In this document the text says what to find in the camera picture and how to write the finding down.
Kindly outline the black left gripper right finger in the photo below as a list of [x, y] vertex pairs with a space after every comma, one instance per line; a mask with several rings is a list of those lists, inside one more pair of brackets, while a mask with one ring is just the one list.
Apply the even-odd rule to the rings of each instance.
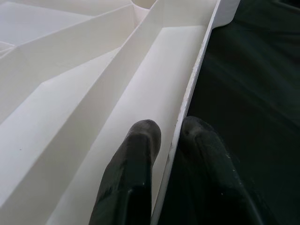
[[222, 138], [197, 117], [182, 123], [161, 225], [274, 225], [266, 204], [242, 182]]

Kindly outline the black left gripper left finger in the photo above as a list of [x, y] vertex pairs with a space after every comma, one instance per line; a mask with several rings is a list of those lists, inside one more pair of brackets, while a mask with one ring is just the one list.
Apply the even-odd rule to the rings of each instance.
[[140, 120], [107, 165], [93, 207], [93, 225], [150, 225], [152, 168], [161, 130]]

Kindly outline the white plastic children table top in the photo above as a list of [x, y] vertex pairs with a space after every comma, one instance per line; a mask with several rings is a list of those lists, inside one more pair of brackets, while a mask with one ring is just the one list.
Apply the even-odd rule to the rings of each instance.
[[161, 130], [157, 225], [214, 28], [240, 0], [0, 0], [0, 225], [88, 225], [140, 120]]

